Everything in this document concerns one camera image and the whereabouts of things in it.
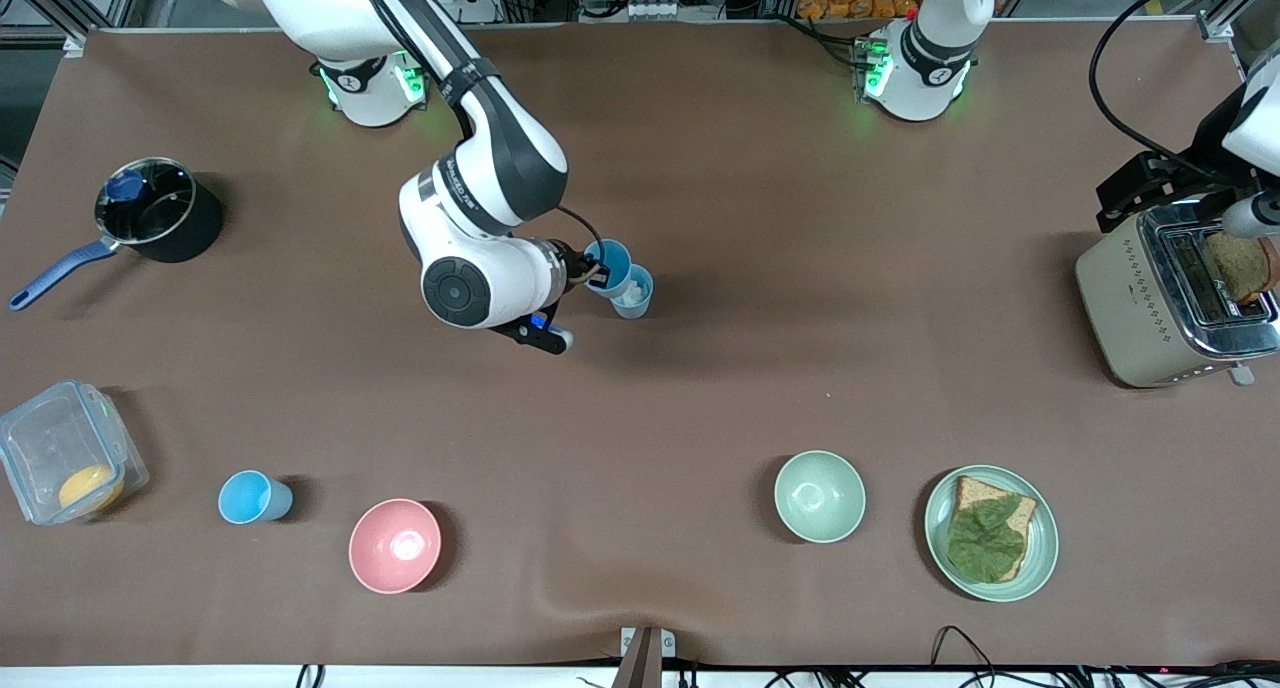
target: green bowl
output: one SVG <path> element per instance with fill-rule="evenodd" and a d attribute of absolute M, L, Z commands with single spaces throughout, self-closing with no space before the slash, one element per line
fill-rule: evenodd
<path fill-rule="evenodd" d="M 835 543 L 861 523 L 867 489 L 849 460 L 832 451 L 805 451 L 778 471 L 773 505 L 796 536 L 813 543 Z"/>
<path fill-rule="evenodd" d="M 956 505 L 956 483 L 960 482 L 961 474 L 982 480 L 983 483 L 992 483 L 997 489 L 1036 497 L 1039 504 L 1032 514 L 1030 528 L 1027 532 L 1027 558 L 1023 559 L 1018 575 L 1009 583 L 970 581 L 961 575 L 947 558 L 947 528 L 951 526 L 951 512 Z M 957 588 L 970 596 L 997 604 L 1020 601 L 1039 591 L 1057 565 L 1057 522 L 1053 520 L 1053 512 L 1048 509 L 1044 496 L 1020 474 L 997 465 L 966 465 L 951 471 L 933 487 L 929 501 L 924 505 L 924 540 L 929 543 L 929 552 L 933 552 L 938 568 Z"/>

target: saucepan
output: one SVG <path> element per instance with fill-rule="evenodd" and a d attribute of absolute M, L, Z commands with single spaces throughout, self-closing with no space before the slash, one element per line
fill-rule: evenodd
<path fill-rule="evenodd" d="M 223 229 L 223 205 L 175 160 L 141 159 L 116 170 L 97 193 L 99 240 L 64 254 L 14 293 L 9 309 L 26 309 L 82 265 L 128 246 L 160 263 L 196 258 Z"/>

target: table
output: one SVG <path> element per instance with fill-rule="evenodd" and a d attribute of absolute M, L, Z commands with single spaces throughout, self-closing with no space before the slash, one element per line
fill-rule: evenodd
<path fill-rule="evenodd" d="M 943 624 L 997 662 L 1275 655 L 1277 366 L 1125 391 L 1074 286 L 1093 187 L 1137 151 L 1088 97 L 1101 29 L 993 26 L 931 124 L 852 104 L 786 27 L 477 32 L 564 146 L 566 203 L 655 275 L 639 322 L 568 295 L 562 357 L 422 306 L 396 196 L 457 138 L 438 100 L 360 129 L 283 36 L 93 36 L 0 223 L 6 286 L 91 240 L 97 185 L 141 155 L 204 173 L 228 224 L 200 260 L 123 256 L 0 316 L 0 409 L 95 384 L 152 471 L 90 526 L 0 497 L 0 662 L 564 661 L 616 655 L 631 624 L 716 664 L 919 664 Z M 1192 22 L 1126 27 L 1103 65 L 1166 145 L 1236 81 Z M 867 482 L 837 545 L 773 514 L 774 471 L 808 448 Z M 974 463 L 1032 480 L 1060 523 L 1027 601 L 966 598 L 923 545 L 928 489 Z M 243 468 L 292 480 L 288 520 L 221 523 Z M 347 538 L 394 496 L 449 547 L 422 591 L 375 596 Z"/>

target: pink bowl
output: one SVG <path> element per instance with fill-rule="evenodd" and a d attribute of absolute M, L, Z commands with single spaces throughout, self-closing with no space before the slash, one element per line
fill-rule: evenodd
<path fill-rule="evenodd" d="M 366 510 L 347 546 L 352 573 L 375 593 L 403 593 L 417 586 L 439 556 L 440 524 L 426 506 L 407 497 Z"/>

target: plastic food container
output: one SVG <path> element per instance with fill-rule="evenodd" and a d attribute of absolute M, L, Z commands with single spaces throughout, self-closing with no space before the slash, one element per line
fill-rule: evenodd
<path fill-rule="evenodd" d="M 146 465 L 110 398 L 63 381 L 0 418 L 0 459 L 23 515 L 55 526 L 146 485 Z"/>

